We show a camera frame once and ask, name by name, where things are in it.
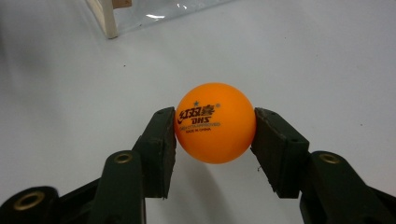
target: white surface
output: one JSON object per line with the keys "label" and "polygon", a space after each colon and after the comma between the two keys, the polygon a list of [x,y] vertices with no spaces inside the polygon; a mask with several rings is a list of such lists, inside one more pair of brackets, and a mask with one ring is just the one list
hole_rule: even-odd
{"label": "white surface", "polygon": [[[396,195],[396,2],[236,1],[107,40],[83,0],[0,2],[0,203],[61,195],[132,148],[192,87],[234,85]],[[303,223],[250,151],[223,165],[177,149],[148,223]]]}

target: orange ping pong ball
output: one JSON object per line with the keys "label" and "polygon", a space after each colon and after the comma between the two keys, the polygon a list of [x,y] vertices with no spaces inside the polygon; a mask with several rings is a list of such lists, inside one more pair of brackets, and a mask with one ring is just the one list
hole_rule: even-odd
{"label": "orange ping pong ball", "polygon": [[206,83],[189,91],[175,116],[178,142],[195,159],[207,163],[238,158],[256,132],[256,116],[248,98],[223,83]]}

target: transparent plastic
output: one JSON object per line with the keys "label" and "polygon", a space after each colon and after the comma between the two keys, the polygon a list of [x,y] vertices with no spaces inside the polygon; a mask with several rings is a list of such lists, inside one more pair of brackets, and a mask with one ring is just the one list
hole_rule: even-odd
{"label": "transparent plastic", "polygon": [[134,0],[131,7],[114,10],[119,33],[174,19],[233,0]]}

